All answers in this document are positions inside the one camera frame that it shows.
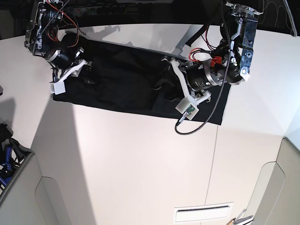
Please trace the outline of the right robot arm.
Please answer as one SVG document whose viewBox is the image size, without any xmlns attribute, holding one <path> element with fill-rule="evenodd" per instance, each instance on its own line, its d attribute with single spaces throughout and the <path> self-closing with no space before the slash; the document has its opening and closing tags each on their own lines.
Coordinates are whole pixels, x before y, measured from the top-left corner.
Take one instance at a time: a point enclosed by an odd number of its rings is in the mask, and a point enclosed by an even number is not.
<svg viewBox="0 0 300 225">
<path fill-rule="evenodd" d="M 64 10 L 68 0 L 35 0 L 30 22 L 26 28 L 24 47 L 34 56 L 43 58 L 52 69 L 52 83 L 78 76 L 82 67 L 91 62 L 82 58 L 84 48 L 79 45 L 78 23 Z M 59 40 L 60 25 L 73 25 L 75 40 L 66 44 Z"/>
</svg>

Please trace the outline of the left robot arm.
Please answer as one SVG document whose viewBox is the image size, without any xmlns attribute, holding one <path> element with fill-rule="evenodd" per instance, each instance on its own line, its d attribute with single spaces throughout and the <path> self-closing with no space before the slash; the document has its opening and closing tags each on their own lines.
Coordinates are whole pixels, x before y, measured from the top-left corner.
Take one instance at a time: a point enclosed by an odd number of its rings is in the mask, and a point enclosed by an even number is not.
<svg viewBox="0 0 300 225">
<path fill-rule="evenodd" d="M 169 102 L 190 102 L 197 106 L 209 101 L 217 92 L 217 101 L 230 85 L 239 85 L 250 78 L 254 54 L 253 45 L 261 14 L 254 6 L 224 0 L 213 15 L 191 36 L 185 45 L 191 47 L 198 38 L 203 38 L 207 49 L 196 47 L 189 52 L 187 60 L 165 57 L 177 82 L 167 92 Z M 210 44 L 208 32 L 216 15 L 220 16 L 221 40 L 217 46 Z"/>
</svg>

